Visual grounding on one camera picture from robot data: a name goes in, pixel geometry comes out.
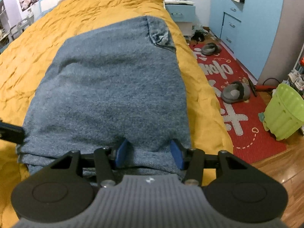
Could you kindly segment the blue denim pants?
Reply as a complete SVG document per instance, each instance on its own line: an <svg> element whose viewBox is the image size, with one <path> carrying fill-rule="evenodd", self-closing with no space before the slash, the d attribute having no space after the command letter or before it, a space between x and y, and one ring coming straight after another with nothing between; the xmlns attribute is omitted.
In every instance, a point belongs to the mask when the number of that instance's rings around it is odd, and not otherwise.
<svg viewBox="0 0 304 228"><path fill-rule="evenodd" d="M169 144L191 145L185 84L165 21L143 16L67 39L30 102L18 161L31 173L72 150L127 139L116 175L175 173Z"/></svg>

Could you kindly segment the yellow quilted bed cover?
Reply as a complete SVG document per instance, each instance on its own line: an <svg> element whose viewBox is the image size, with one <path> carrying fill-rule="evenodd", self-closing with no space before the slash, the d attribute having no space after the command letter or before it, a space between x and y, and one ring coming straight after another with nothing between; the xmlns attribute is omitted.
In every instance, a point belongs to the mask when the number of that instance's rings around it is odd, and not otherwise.
<svg viewBox="0 0 304 228"><path fill-rule="evenodd" d="M66 0L34 22L1 54L1 118L21 125L39 83L68 38L134 17L163 19L173 37L187 91L191 143L206 153L233 152L219 101L163 0Z"/></svg>

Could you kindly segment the red printed floor rug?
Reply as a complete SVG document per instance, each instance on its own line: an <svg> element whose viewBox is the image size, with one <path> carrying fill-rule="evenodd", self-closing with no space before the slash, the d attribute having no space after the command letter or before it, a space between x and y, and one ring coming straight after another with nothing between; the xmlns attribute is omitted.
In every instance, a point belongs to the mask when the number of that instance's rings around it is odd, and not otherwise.
<svg viewBox="0 0 304 228"><path fill-rule="evenodd" d="M232 82L249 85L250 79L226 48L223 47L221 52L212 56L203 54L202 47L207 43L217 44L218 41L207 35L203 42L191 41L190 48L208 83L219 97L221 115L233 143L233 153L248 163L255 163L285 151L286 144L265 131L259 119L259 114L266 108L259 94L250 94L249 100L234 104L227 104L220 98L224 88Z"/></svg>

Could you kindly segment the grey slipper near bin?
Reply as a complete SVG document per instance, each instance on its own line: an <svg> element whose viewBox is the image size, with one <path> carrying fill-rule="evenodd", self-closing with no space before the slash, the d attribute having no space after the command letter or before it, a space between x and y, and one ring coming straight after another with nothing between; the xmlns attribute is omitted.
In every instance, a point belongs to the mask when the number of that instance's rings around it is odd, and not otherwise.
<svg viewBox="0 0 304 228"><path fill-rule="evenodd" d="M250 87L240 81L234 81L226 86L222 93L221 99L227 104L243 102L250 98Z"/></svg>

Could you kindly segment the green plastic waste bin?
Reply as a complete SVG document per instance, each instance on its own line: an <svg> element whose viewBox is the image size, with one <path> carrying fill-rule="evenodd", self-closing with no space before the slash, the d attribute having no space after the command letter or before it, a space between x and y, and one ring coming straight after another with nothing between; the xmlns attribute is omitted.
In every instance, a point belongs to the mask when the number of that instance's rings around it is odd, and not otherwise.
<svg viewBox="0 0 304 228"><path fill-rule="evenodd" d="M303 98L291 86L281 83L265 108L258 114L264 130L276 140L289 138L303 126Z"/></svg>

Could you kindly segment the grey slipper near nightstand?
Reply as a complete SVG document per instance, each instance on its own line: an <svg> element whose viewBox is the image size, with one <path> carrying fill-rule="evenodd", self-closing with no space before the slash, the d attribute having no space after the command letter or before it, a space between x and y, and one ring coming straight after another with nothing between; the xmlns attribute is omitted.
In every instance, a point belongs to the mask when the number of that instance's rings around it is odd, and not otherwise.
<svg viewBox="0 0 304 228"><path fill-rule="evenodd" d="M218 54L220 53L222 50L221 46L215 43L208 43L205 44L202 48L201 48L201 52L203 55L205 56L211 56L214 54Z"/></svg>

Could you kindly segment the shoe rack with shoes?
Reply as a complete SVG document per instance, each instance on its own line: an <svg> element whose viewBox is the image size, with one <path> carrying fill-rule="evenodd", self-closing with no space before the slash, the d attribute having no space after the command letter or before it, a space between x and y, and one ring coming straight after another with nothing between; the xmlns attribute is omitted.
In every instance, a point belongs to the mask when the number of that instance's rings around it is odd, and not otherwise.
<svg viewBox="0 0 304 228"><path fill-rule="evenodd" d="M287 81L303 97L303 46Z"/></svg>

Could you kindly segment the blue bedside nightstand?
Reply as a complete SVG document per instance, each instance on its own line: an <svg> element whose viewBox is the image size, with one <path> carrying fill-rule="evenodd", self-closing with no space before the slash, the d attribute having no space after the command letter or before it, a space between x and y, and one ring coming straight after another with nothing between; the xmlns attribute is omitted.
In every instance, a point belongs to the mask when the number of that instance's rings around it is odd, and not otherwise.
<svg viewBox="0 0 304 228"><path fill-rule="evenodd" d="M195 5L192 1L164 0L164 6L183 36L191 37L195 21Z"/></svg>

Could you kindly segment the blue white wardrobe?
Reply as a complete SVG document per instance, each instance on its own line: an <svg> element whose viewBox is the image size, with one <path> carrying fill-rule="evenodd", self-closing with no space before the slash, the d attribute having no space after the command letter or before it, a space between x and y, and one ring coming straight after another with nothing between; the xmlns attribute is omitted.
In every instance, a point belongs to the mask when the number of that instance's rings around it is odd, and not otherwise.
<svg viewBox="0 0 304 228"><path fill-rule="evenodd" d="M277 34L283 0L211 0L209 28L259 79Z"/></svg>

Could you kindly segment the red handled tool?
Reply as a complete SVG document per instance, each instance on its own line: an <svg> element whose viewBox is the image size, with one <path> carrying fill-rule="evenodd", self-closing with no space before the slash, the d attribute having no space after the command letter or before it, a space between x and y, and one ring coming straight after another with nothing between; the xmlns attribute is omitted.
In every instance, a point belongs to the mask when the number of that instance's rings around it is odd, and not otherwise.
<svg viewBox="0 0 304 228"><path fill-rule="evenodd" d="M266 85L266 83L270 80L276 81L276 84L274 85ZM258 96L258 92L270 92L277 88L278 84L280 84L280 81L276 78L267 78L264 80L264 82L261 85L253 84L251 80L249 80L249 86L250 89L255 97Z"/></svg>

